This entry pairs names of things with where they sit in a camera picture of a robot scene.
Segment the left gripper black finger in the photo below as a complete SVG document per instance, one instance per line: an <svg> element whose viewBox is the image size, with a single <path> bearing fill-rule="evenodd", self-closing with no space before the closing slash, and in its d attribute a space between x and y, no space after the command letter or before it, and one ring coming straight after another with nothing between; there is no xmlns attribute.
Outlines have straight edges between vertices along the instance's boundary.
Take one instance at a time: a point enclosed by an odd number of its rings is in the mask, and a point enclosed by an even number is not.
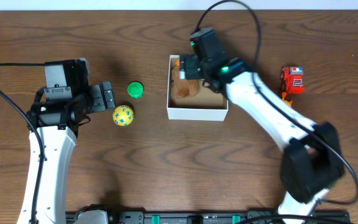
<svg viewBox="0 0 358 224"><path fill-rule="evenodd" d="M112 91L112 85L110 82L102 82L104 105L107 110L114 109L116 107L114 94Z"/></svg>
<svg viewBox="0 0 358 224"><path fill-rule="evenodd" d="M100 85L93 85L89 88L89 93L93 98L93 105L90 109L90 113L99 113L106 110L102 89Z"/></svg>

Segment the yellow ball with blue marks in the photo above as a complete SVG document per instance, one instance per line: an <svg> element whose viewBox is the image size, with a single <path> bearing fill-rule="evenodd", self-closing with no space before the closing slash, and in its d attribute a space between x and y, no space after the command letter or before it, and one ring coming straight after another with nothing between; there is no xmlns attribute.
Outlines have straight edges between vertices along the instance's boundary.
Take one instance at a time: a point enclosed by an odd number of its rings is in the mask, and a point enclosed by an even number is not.
<svg viewBox="0 0 358 224"><path fill-rule="evenodd" d="M117 106L112 114L114 123L118 126L128 126L134 120L134 111L126 105Z"/></svg>

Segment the green ridged toy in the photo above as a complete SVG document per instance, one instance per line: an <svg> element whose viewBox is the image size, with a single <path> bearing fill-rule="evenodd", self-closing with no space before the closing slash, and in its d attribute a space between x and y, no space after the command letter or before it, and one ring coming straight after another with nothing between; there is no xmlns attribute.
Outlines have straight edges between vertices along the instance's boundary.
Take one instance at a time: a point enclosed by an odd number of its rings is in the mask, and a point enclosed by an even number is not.
<svg viewBox="0 0 358 224"><path fill-rule="evenodd" d="M132 98L141 98L144 94L144 87L141 82L131 82L127 87L127 92Z"/></svg>

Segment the brown plush toy with carrot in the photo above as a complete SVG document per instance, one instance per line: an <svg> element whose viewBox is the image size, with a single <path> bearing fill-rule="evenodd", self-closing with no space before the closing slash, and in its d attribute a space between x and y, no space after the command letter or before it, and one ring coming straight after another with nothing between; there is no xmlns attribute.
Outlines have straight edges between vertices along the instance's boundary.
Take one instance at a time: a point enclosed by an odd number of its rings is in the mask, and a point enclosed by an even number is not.
<svg viewBox="0 0 358 224"><path fill-rule="evenodd" d="M196 96L199 93L197 80L186 80L180 78L180 61L175 60L175 65L171 71L172 88L175 98L184 99Z"/></svg>

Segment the yellow rubber duck toy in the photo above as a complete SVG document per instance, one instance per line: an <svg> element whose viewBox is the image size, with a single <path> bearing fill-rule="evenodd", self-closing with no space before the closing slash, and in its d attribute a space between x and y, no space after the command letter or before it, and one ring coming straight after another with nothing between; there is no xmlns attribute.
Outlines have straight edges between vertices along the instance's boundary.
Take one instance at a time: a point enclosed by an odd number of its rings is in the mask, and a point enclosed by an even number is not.
<svg viewBox="0 0 358 224"><path fill-rule="evenodd" d="M293 100L288 98L288 93L287 92L282 92L282 100L289 106L292 107L293 104Z"/></svg>

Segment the red toy fire truck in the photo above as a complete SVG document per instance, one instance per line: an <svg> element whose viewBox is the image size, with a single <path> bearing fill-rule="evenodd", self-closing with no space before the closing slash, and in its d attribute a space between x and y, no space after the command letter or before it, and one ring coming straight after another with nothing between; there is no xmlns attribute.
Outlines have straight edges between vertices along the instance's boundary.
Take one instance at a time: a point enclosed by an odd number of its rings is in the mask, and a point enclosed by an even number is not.
<svg viewBox="0 0 358 224"><path fill-rule="evenodd" d="M302 94L305 90L303 75L302 67L284 67L280 74L282 91L287 94Z"/></svg>

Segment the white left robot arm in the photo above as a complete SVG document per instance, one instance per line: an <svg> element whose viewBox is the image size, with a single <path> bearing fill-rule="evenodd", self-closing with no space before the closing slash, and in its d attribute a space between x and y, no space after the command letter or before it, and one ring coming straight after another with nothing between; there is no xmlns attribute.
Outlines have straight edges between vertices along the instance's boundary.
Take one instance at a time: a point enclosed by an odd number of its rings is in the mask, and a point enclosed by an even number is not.
<svg viewBox="0 0 358 224"><path fill-rule="evenodd" d="M115 108L110 82L90 85L85 58L47 62L46 86L27 112L30 164L18 223L66 223L67 177L78 128L91 113Z"/></svg>

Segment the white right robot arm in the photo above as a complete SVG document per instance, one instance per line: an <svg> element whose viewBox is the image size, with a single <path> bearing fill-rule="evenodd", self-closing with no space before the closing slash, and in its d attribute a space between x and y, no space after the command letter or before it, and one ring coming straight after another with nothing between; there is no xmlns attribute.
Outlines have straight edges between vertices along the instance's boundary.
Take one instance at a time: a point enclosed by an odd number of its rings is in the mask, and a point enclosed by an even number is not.
<svg viewBox="0 0 358 224"><path fill-rule="evenodd" d="M214 30L190 35L192 55L180 56L180 76L202 80L215 93L247 112L282 151L280 178L286 190L278 214L284 223L303 223L344 175L337 131L316 124L281 100L254 68L231 59Z"/></svg>

